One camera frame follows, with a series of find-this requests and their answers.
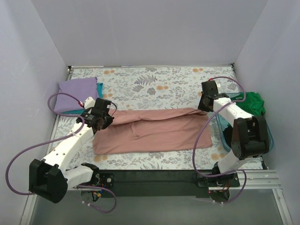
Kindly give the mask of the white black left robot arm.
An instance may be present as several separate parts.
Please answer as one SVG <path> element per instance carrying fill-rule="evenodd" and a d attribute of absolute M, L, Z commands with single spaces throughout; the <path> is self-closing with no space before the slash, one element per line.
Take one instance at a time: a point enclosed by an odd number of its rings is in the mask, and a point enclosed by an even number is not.
<path fill-rule="evenodd" d="M 113 121 L 109 108 L 86 109 L 76 122 L 68 138 L 61 141 L 54 150 L 41 160 L 34 159 L 29 166 L 29 191 L 53 203 L 60 202 L 66 192 L 81 184 L 96 187 L 99 184 L 99 168 L 82 163 L 69 169 L 68 165 L 82 146 L 97 131 L 106 129 Z"/>

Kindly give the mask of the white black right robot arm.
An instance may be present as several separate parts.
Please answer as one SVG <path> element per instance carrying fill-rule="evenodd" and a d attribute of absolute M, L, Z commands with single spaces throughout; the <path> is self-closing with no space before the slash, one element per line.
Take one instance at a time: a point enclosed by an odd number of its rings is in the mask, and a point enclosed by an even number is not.
<path fill-rule="evenodd" d="M 232 126 L 230 152 L 212 169 L 211 177 L 217 186 L 229 181 L 229 175 L 235 173 L 246 162 L 264 155 L 270 150 L 266 119 L 253 116 L 242 110 L 226 94 L 202 94 L 199 109 L 220 114 Z"/>

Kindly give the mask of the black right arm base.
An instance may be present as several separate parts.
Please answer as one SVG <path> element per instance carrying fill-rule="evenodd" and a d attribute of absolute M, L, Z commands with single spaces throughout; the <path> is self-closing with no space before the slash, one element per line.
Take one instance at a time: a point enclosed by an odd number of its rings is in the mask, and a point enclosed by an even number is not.
<path fill-rule="evenodd" d="M 240 186 L 237 173 L 222 175 L 219 177 L 204 177 L 198 173 L 192 175 L 192 181 L 200 188 L 227 188 Z"/>

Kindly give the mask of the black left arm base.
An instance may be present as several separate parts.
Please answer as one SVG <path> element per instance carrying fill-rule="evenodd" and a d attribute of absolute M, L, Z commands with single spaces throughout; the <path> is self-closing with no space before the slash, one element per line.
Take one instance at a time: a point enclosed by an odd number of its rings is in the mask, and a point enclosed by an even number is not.
<path fill-rule="evenodd" d="M 100 172 L 92 175 L 91 180 L 81 183 L 85 186 L 103 187 L 103 188 L 113 188 L 114 187 L 114 174 Z"/>

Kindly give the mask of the pink t-shirt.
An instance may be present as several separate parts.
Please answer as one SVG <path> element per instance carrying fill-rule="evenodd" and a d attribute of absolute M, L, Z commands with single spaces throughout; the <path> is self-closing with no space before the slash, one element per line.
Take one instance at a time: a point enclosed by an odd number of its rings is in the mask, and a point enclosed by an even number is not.
<path fill-rule="evenodd" d="M 207 113 L 194 108 L 124 110 L 98 131 L 92 145 L 96 155 L 190 150 L 212 146 Z"/>

